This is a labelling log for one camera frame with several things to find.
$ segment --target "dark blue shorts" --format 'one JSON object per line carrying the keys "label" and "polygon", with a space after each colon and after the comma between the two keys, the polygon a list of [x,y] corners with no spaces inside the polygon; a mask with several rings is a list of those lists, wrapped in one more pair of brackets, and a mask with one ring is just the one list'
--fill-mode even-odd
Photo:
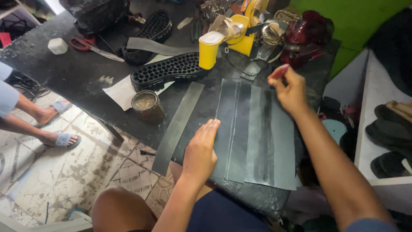
{"label": "dark blue shorts", "polygon": [[[254,213],[219,191],[213,190],[196,202],[186,232],[230,231],[271,232],[266,223]],[[386,222],[365,218],[352,223],[345,232],[397,232],[397,229]]]}

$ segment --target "white chalk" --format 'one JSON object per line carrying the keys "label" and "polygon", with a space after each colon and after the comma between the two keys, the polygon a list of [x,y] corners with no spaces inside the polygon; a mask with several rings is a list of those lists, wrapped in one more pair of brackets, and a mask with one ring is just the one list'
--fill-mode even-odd
{"label": "white chalk", "polygon": [[68,45],[66,42],[64,42],[63,39],[61,38],[56,38],[56,39],[51,39],[49,41],[49,45],[47,46],[50,51],[52,51],[54,54],[59,55],[66,53]]}

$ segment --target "green wall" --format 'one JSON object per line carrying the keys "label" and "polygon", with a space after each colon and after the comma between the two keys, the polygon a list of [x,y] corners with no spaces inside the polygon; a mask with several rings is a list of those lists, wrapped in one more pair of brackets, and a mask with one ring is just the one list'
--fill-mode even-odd
{"label": "green wall", "polygon": [[313,9],[330,18],[335,25],[333,38],[342,45],[330,74],[335,77],[349,64],[379,26],[412,0],[291,0],[299,11]]}

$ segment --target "scissors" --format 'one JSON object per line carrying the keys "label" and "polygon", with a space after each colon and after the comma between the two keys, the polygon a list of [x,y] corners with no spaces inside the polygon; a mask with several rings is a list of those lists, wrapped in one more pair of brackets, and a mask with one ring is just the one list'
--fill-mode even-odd
{"label": "scissors", "polygon": [[113,60],[117,60],[117,61],[120,61],[120,62],[124,62],[124,60],[123,60],[122,58],[120,58],[120,57],[118,57],[118,56],[116,56],[116,55],[113,55],[113,54],[111,54],[111,53],[102,51],[102,50],[100,50],[100,49],[98,49],[98,48],[90,45],[90,43],[88,43],[88,41],[87,41],[86,39],[85,39],[85,40],[82,40],[82,39],[79,39],[79,38],[72,38],[72,39],[70,40],[70,44],[71,44],[76,50],[83,51],[83,52],[92,50],[93,52],[95,52],[95,53],[97,53],[97,54],[99,54],[99,55],[102,55],[102,56],[104,56],[104,57],[107,57],[107,58],[109,58],[109,59],[113,59]]}

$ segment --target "hand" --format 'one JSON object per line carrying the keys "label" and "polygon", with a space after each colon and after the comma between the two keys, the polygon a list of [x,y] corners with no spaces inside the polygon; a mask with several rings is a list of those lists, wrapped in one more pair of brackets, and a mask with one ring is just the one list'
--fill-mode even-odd
{"label": "hand", "polygon": [[182,177],[185,180],[203,186],[212,175],[218,162],[218,158],[213,151],[213,144],[219,126],[219,120],[210,119],[197,130],[190,140],[183,158]]}
{"label": "hand", "polygon": [[[282,76],[288,82],[287,87],[282,83]],[[279,101],[293,117],[309,109],[306,101],[305,78],[297,74],[288,64],[276,68],[267,78],[267,82],[276,88]]]}

